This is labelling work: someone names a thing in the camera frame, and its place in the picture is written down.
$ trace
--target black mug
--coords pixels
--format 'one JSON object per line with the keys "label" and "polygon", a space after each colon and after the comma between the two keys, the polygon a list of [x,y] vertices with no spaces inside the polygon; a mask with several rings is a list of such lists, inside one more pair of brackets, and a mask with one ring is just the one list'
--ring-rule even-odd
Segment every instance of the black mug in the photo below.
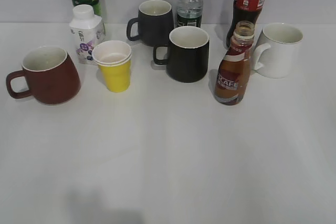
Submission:
{"label": "black mug", "polygon": [[[138,22],[138,35],[131,37],[131,29]],[[166,45],[174,29],[172,6],[163,0],[148,0],[139,6],[137,18],[127,24],[126,35],[130,41],[141,39],[146,45]]]}
{"label": "black mug", "polygon": [[[167,59],[156,57],[159,47],[168,47]],[[154,46],[153,60],[157,65],[167,65],[167,74],[176,81],[199,81],[208,71],[209,35],[194,26],[175,28],[169,34],[168,45]]]}

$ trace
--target mug rim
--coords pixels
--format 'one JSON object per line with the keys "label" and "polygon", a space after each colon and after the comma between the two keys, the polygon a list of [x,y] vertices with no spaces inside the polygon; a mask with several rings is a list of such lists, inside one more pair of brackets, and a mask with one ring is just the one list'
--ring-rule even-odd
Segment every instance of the mug rim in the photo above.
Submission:
{"label": "mug rim", "polygon": [[[296,31],[299,32],[301,38],[300,38],[298,41],[296,41],[296,42],[283,42],[283,41],[278,41],[278,40],[276,40],[276,39],[272,39],[272,38],[271,38],[269,35],[267,35],[267,33],[265,32],[265,29],[266,29],[267,27],[269,27],[269,26],[272,26],[272,25],[281,25],[281,26],[288,26],[288,27],[294,28]],[[299,28],[297,28],[297,27],[295,27],[295,26],[293,26],[293,25],[291,25],[291,24],[287,24],[287,23],[281,23],[281,22],[269,23],[269,24],[266,24],[266,25],[263,27],[262,30],[263,30],[262,33],[265,35],[266,38],[268,38],[269,40],[274,41],[274,42],[276,42],[276,43],[279,43],[279,44],[293,45],[293,44],[300,43],[300,42],[303,40],[303,33],[302,33],[302,31],[301,31]]]}
{"label": "mug rim", "polygon": [[[148,14],[148,13],[145,13],[145,12],[143,12],[143,11],[141,10],[141,6],[142,6],[143,4],[148,3],[148,2],[164,2],[164,3],[166,3],[166,4],[169,5],[169,10],[168,10],[167,12],[165,12],[165,13],[161,13],[161,14]],[[143,14],[148,15],[148,16],[162,16],[162,15],[165,15],[165,14],[169,13],[171,10],[172,10],[172,5],[171,5],[169,2],[165,1],[165,0],[147,0],[147,1],[145,1],[145,2],[142,2],[142,3],[139,5],[139,11],[142,12]]]}
{"label": "mug rim", "polygon": [[[111,42],[121,42],[123,45],[127,45],[128,49],[129,49],[129,54],[127,55],[126,58],[122,59],[122,60],[118,60],[118,61],[115,61],[115,62],[111,62],[111,63],[107,63],[107,62],[103,62],[103,61],[100,61],[100,60],[97,60],[96,57],[95,57],[95,53],[94,53],[94,50],[96,48],[99,48],[101,47],[101,45],[103,44],[109,44]],[[127,44],[126,42],[124,41],[121,41],[121,40],[107,40],[107,41],[104,41],[102,43],[100,43],[99,45],[95,46],[95,48],[93,49],[92,51],[92,57],[94,59],[94,61],[97,63],[97,64],[100,64],[100,65],[104,65],[104,66],[115,66],[117,64],[120,64],[120,63],[123,63],[124,61],[126,61],[128,58],[130,58],[132,56],[132,47]]]}
{"label": "mug rim", "polygon": [[[48,69],[43,69],[43,70],[33,70],[33,69],[29,69],[29,68],[25,67],[25,66],[24,66],[24,60],[28,57],[28,55],[31,54],[32,52],[37,51],[37,50],[40,50],[40,49],[42,49],[42,48],[57,48],[57,49],[61,49],[61,50],[65,53],[64,59],[63,59],[59,64],[57,64],[57,65],[55,65],[55,66],[53,66],[53,67],[51,67],[51,68],[48,68]],[[69,54],[68,54],[68,52],[67,52],[66,50],[64,50],[63,48],[60,48],[60,47],[58,47],[58,46],[50,46],[50,45],[40,46],[40,47],[37,47],[37,48],[35,48],[35,49],[32,49],[31,51],[29,51],[29,53],[26,54],[26,56],[25,56],[25,57],[23,58],[23,60],[22,60],[21,66],[22,66],[22,68],[24,68],[25,70],[30,71],[30,72],[46,72],[46,71],[49,71],[49,70],[51,70],[51,69],[57,68],[57,67],[59,67],[60,65],[62,65],[62,64],[66,61],[66,59],[68,58],[68,55],[69,55]]]}
{"label": "mug rim", "polygon": [[[196,29],[196,30],[198,30],[198,31],[201,31],[201,32],[203,32],[203,33],[207,36],[207,40],[206,40],[205,43],[203,43],[202,45],[197,46],[197,47],[183,47],[183,46],[180,46],[180,45],[178,45],[177,43],[175,43],[175,42],[172,40],[171,37],[172,37],[172,34],[173,34],[173,33],[176,33],[177,30],[181,30],[181,29]],[[209,34],[208,34],[205,30],[201,29],[200,27],[196,27],[196,26],[180,26],[180,27],[176,27],[175,29],[173,29],[173,30],[169,33],[169,41],[170,41],[171,43],[173,43],[174,45],[176,45],[176,46],[178,46],[178,47],[180,47],[180,48],[184,48],[184,49],[196,49],[196,48],[203,47],[203,46],[205,46],[205,45],[209,42],[209,40],[210,40]]]}

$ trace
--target white mug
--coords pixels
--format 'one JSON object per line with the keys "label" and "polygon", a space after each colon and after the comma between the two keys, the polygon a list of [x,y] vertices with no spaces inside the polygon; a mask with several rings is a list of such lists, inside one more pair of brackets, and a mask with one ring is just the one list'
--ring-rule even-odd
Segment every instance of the white mug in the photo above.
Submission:
{"label": "white mug", "polygon": [[265,77],[284,78],[297,59],[303,34],[284,23],[271,23],[262,30],[252,56],[252,68]]}

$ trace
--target stacked cups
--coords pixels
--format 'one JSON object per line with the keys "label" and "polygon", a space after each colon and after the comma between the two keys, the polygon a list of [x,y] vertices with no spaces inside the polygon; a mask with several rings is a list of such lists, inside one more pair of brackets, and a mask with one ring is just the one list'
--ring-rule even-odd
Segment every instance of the stacked cups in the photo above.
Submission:
{"label": "stacked cups", "polygon": [[108,90],[125,91],[131,79],[131,47],[122,41],[105,41],[94,48],[92,57],[101,70]]}

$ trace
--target dark gray mug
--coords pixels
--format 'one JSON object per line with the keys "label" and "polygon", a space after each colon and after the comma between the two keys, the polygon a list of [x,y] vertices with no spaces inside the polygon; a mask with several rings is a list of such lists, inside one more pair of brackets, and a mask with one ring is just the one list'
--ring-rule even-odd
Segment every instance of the dark gray mug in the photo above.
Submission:
{"label": "dark gray mug", "polygon": [[[138,35],[132,37],[131,29],[138,23]],[[166,45],[174,29],[172,6],[163,0],[148,0],[139,6],[138,17],[127,24],[126,35],[130,41],[142,40],[148,46]]]}

